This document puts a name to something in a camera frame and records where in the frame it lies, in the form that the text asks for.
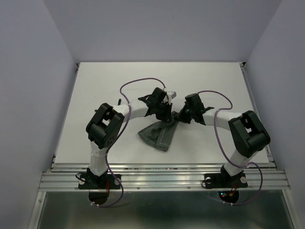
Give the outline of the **grey cloth napkin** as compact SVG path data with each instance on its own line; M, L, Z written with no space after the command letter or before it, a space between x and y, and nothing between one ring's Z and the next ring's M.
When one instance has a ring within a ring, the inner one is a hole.
M169 123L164 121L153 123L139 131L138 136L145 144L157 150L167 152L178 125L178 121L175 119L177 115L176 111L172 111L172 120Z

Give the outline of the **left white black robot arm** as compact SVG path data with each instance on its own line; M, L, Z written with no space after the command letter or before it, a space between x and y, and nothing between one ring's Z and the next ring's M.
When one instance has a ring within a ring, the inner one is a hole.
M86 126L91 144L90 163L86 173L80 175L79 189L105 189L113 181L108 175L106 163L111 146L125 130L131 119L155 115L160 121L172 120L170 99L155 98L153 95L140 97L128 104L111 106L103 103Z

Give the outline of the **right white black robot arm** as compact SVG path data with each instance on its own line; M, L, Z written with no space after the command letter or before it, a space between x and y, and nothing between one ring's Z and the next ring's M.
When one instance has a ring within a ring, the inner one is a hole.
M214 127L216 140L227 162L219 173L204 175L203 188L246 188L248 187L244 170L251 159L270 142L271 138L254 111L231 113L228 108L204 108L202 105L184 105L175 117L182 123L192 120L202 125ZM217 128L230 131L234 142L234 152L228 157L221 146Z

